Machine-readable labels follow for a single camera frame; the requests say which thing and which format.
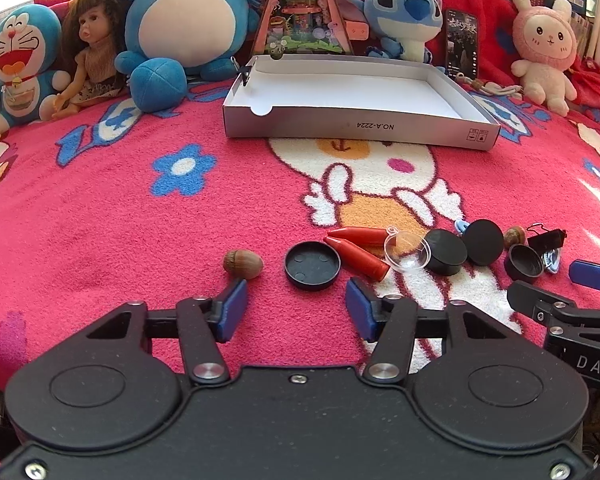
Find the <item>small brown acorn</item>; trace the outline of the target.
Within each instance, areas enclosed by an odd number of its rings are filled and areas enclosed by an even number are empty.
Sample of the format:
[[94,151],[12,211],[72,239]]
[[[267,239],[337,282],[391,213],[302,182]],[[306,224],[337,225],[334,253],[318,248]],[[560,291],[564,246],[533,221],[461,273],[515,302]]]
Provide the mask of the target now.
[[251,250],[230,250],[223,257],[223,269],[235,278],[253,280],[261,274],[263,267],[262,258]]

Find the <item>red cone piece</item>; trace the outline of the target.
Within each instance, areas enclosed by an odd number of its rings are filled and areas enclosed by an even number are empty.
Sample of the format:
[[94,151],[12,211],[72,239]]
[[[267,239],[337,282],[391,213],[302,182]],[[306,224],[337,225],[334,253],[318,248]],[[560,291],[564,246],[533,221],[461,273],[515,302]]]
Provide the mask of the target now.
[[360,247],[382,247],[388,237],[386,229],[366,228],[365,226],[346,226],[330,229],[327,235],[337,240],[348,240]]
[[334,248],[341,261],[351,270],[366,276],[372,282],[381,282],[390,268],[385,261],[380,260],[365,249],[353,244],[350,240],[325,236],[324,242]]

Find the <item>Doraemon plush toy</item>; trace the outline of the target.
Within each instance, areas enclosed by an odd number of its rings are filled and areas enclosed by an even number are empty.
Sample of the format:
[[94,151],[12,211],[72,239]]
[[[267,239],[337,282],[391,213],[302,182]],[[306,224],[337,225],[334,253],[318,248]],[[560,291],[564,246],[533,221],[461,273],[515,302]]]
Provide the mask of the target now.
[[61,24],[48,6],[26,4],[0,24],[0,134],[35,120],[48,122],[71,76],[55,70]]

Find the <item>large brown acorn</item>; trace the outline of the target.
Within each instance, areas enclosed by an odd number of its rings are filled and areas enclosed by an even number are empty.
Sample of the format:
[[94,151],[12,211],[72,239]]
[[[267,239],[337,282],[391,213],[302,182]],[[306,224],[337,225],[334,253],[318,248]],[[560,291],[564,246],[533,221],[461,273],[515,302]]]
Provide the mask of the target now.
[[514,245],[526,244],[526,231],[521,226],[511,226],[503,235],[504,248],[509,250]]

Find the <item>red cartoon blanket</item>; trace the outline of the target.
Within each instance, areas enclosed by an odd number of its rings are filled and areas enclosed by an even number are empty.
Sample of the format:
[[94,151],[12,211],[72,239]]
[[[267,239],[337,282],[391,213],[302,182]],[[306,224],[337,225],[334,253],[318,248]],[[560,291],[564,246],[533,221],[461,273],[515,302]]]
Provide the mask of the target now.
[[[600,263],[600,110],[507,93],[513,6],[442,1],[478,20],[489,83],[459,85],[500,125],[486,152],[232,139],[234,81],[0,136],[0,479],[600,479],[600,388],[510,307],[505,248],[452,276],[388,265],[381,282],[341,261],[317,292],[284,270],[292,246],[346,226],[542,222],[567,238],[558,273],[531,285],[600,310],[568,273]],[[219,345],[230,381],[193,384],[176,304],[218,296],[236,249],[264,267]],[[362,377],[376,344],[351,321],[350,278],[418,305],[402,384]]]

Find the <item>large black binder clip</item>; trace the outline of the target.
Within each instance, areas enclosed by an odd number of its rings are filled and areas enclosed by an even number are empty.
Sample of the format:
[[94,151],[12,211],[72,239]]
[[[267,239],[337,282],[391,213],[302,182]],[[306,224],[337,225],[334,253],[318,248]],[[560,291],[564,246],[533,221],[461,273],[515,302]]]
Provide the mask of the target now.
[[535,222],[526,229],[527,244],[539,256],[562,249],[567,238],[567,232],[563,229],[547,229],[542,222]]

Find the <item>blue round mouse plush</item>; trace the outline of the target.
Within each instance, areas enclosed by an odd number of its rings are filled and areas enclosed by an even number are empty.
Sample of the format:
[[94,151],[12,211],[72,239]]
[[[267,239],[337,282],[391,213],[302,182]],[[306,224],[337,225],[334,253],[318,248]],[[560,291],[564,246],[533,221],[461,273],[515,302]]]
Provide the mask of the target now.
[[262,0],[125,0],[126,49],[114,67],[144,113],[177,106],[189,81],[237,76],[235,54],[260,23]]

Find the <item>red fabric bag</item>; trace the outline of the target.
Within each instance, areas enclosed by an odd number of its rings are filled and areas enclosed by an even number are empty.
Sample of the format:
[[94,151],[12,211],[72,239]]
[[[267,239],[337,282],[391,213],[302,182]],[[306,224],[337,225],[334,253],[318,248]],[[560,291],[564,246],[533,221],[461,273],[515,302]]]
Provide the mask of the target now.
[[569,70],[578,105],[600,108],[600,63],[577,56]]

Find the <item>brown haired baby doll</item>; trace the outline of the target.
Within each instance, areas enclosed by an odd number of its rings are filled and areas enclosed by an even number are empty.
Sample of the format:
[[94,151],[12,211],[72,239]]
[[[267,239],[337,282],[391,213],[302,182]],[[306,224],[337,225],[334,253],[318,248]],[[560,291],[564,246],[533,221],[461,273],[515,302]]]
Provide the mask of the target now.
[[61,54],[73,77],[53,104],[54,119],[118,96],[125,76],[114,66],[124,51],[125,6],[119,0],[71,0],[62,21]]

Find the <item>shallow black lid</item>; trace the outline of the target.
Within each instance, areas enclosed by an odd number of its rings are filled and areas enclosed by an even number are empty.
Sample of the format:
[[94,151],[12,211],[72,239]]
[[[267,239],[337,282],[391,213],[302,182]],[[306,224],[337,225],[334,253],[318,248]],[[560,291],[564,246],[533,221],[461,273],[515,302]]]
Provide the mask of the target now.
[[317,292],[329,287],[338,278],[341,260],[334,248],[308,240],[288,250],[284,270],[291,284],[302,290]]

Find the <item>black binder clip on box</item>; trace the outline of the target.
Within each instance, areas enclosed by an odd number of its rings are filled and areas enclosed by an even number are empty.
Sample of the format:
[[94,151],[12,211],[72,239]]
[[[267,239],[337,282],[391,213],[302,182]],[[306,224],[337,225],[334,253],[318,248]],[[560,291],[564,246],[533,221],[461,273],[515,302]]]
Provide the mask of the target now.
[[234,56],[230,58],[230,62],[232,62],[236,70],[237,79],[245,87],[248,84],[252,67],[250,65],[240,65]]

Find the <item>pink triangular diorama house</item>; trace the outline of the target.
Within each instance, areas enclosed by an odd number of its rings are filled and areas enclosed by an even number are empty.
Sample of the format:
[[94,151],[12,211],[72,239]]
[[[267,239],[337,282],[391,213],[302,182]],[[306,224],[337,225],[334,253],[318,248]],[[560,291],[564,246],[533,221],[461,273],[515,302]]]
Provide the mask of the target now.
[[364,15],[343,0],[266,0],[252,53],[351,54],[369,36]]

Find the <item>pink bunny plush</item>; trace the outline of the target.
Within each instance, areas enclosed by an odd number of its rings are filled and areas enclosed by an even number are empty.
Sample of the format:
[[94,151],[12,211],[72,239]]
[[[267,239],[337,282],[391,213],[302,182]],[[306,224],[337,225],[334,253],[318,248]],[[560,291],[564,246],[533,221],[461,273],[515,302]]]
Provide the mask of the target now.
[[571,4],[555,0],[551,8],[532,6],[530,0],[512,0],[518,10],[513,21],[513,42],[520,60],[512,74],[522,94],[536,105],[566,117],[569,101],[578,92],[566,76],[577,56],[577,40],[570,25]]

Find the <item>blue Stitch plush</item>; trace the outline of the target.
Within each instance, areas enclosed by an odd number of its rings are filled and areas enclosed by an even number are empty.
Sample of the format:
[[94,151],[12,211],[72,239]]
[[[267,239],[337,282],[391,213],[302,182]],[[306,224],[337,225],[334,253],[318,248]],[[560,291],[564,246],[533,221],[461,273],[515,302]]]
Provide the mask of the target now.
[[426,43],[442,29],[442,0],[337,1],[352,4],[361,11],[379,40],[379,47],[367,48],[367,56],[432,63]]

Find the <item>black round cap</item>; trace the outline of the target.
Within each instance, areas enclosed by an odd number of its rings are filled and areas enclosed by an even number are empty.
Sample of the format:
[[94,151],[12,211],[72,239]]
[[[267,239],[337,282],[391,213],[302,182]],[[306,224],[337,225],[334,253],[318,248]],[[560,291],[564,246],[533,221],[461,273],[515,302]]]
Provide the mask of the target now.
[[427,270],[442,276],[460,272],[468,256],[466,245],[460,237],[444,229],[433,229],[426,234],[425,240],[431,252]]
[[538,253],[524,244],[513,244],[508,248],[504,268],[513,281],[524,281],[529,284],[535,282],[544,272]]
[[504,249],[504,235],[491,220],[471,222],[460,236],[467,249],[467,259],[475,266],[490,266]]

